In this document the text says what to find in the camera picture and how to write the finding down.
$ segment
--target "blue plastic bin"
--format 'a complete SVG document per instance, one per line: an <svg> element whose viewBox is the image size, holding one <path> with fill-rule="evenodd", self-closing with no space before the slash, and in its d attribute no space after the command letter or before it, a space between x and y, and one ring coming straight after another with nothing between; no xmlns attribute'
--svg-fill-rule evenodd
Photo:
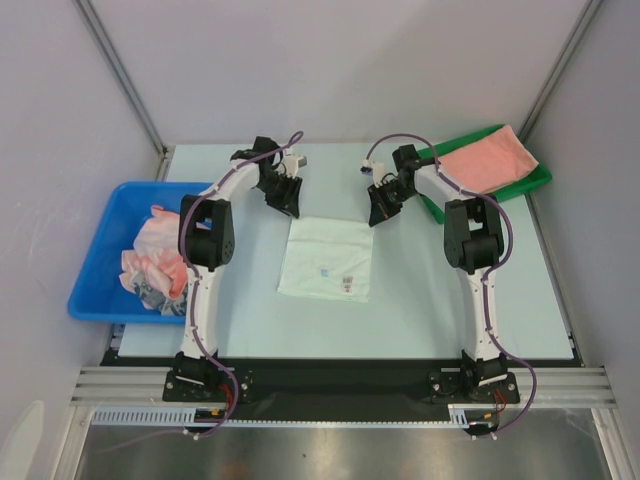
<svg viewBox="0 0 640 480"><path fill-rule="evenodd" d="M78 320L112 323L184 324L184 317L146 310L140 299L120 284L120 257L151 217L151 206L180 211L182 197L196 195L209 183L129 182L111 194L89 253L69 298L69 314Z"/></svg>

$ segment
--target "black mounting plate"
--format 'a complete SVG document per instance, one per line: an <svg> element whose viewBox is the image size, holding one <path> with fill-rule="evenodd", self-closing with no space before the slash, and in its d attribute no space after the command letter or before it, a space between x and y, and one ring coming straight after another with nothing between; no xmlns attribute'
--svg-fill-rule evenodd
<svg viewBox="0 0 640 480"><path fill-rule="evenodd" d="M427 383L430 388L430 399L434 404L477 403L495 405L496 390L504 396L508 404L520 403L520 392L516 376L507 373L507 378L481 387L465 390L460 371L438 371L429 373Z"/></svg>
<svg viewBox="0 0 640 480"><path fill-rule="evenodd" d="M251 370L235 369L233 373L238 380L238 403L251 402L251 384L253 381ZM164 382L162 400L181 403L225 403L227 395L221 387L226 385L233 393L233 383L223 372L220 372L220 374L220 380L217 385L203 385L182 380L178 378L173 369L169 370Z"/></svg>

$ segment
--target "folded pink towel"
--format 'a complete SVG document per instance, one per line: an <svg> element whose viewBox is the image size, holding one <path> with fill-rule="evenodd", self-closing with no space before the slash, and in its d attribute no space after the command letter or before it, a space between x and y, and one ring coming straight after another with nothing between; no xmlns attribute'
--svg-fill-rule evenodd
<svg viewBox="0 0 640 480"><path fill-rule="evenodd" d="M453 180L479 193L490 193L522 180L538 161L509 125L440 158Z"/></svg>

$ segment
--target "printed label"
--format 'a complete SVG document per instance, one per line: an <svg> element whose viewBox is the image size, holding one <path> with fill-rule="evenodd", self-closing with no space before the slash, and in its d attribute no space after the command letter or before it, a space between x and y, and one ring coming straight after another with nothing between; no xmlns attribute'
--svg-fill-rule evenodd
<svg viewBox="0 0 640 480"><path fill-rule="evenodd" d="M353 295L353 277L342 277L342 293Z"/></svg>

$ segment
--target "white cloth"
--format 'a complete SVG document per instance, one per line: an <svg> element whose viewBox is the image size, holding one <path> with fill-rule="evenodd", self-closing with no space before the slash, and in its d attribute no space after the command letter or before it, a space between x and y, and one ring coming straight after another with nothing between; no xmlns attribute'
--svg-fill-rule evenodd
<svg viewBox="0 0 640 480"><path fill-rule="evenodd" d="M366 223L291 221L278 292L330 300L369 299L373 229Z"/></svg>

